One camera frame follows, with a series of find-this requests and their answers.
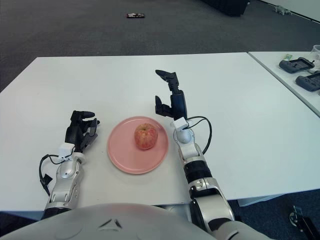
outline pink plate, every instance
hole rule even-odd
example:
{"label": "pink plate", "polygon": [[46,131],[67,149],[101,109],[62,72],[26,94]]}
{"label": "pink plate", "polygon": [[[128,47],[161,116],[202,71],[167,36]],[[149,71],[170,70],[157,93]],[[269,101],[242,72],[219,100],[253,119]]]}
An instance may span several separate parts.
{"label": "pink plate", "polygon": [[[152,124],[158,130],[158,139],[153,148],[141,150],[135,143],[135,130],[140,124]],[[158,167],[168,152],[168,136],[156,120],[146,116],[134,116],[120,122],[112,130],[107,144],[111,162],[130,174],[144,174]]]}

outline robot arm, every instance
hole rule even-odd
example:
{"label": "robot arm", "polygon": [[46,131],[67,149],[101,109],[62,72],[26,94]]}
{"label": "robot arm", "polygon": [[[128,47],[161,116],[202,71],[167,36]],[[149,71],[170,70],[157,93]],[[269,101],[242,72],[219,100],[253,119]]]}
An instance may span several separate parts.
{"label": "robot arm", "polygon": [[80,182],[84,174],[82,165],[86,160],[82,152],[98,136],[96,130],[100,123],[96,118],[88,121],[83,119],[94,116],[95,114],[89,111],[73,111],[71,124],[66,130],[65,142],[59,148],[58,162],[61,164],[56,171],[56,183],[42,219],[72,210],[77,206]]}
{"label": "robot arm", "polygon": [[[162,104],[156,96],[155,112],[174,119],[171,123],[174,128],[173,138],[178,145],[179,156],[188,182],[192,223],[218,240],[270,239],[246,224],[235,221],[231,207],[223,195],[217,180],[212,176],[203,152],[196,144],[194,132],[188,128],[190,121],[187,118],[185,97],[183,92],[178,89],[179,82],[176,73],[159,70],[155,72],[168,82],[172,91],[170,98],[171,108]],[[176,101],[175,96],[179,91],[182,94]],[[159,112],[159,109],[169,109],[169,114],[163,114],[163,112]]]}

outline phone on floor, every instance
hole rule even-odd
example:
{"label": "phone on floor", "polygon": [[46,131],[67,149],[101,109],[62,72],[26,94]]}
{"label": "phone on floor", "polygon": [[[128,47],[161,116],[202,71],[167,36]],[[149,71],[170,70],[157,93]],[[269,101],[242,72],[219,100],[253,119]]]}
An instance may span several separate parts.
{"label": "phone on floor", "polygon": [[136,19],[136,18],[144,19],[145,14],[144,13],[127,13],[126,17],[128,19]]}

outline black controller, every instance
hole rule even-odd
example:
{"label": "black controller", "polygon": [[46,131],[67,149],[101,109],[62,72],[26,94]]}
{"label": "black controller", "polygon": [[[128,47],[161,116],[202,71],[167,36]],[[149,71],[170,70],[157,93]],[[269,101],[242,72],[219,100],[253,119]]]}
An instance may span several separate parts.
{"label": "black controller", "polygon": [[282,60],[279,63],[279,67],[287,73],[294,74],[308,69],[313,69],[315,65],[304,57],[299,57],[298,59],[291,61]]}
{"label": "black controller", "polygon": [[309,76],[298,76],[295,83],[300,87],[313,92],[320,89],[320,71],[316,71],[314,74]]}

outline black object on floor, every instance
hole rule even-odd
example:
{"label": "black object on floor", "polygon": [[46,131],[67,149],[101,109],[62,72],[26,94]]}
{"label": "black object on floor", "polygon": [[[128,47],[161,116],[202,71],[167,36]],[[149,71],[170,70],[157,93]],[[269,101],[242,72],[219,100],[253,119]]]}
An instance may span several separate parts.
{"label": "black object on floor", "polygon": [[127,13],[126,17],[128,19],[144,19],[145,14],[144,13]]}
{"label": "black object on floor", "polygon": [[248,0],[203,0],[228,16],[241,16],[245,13]]}

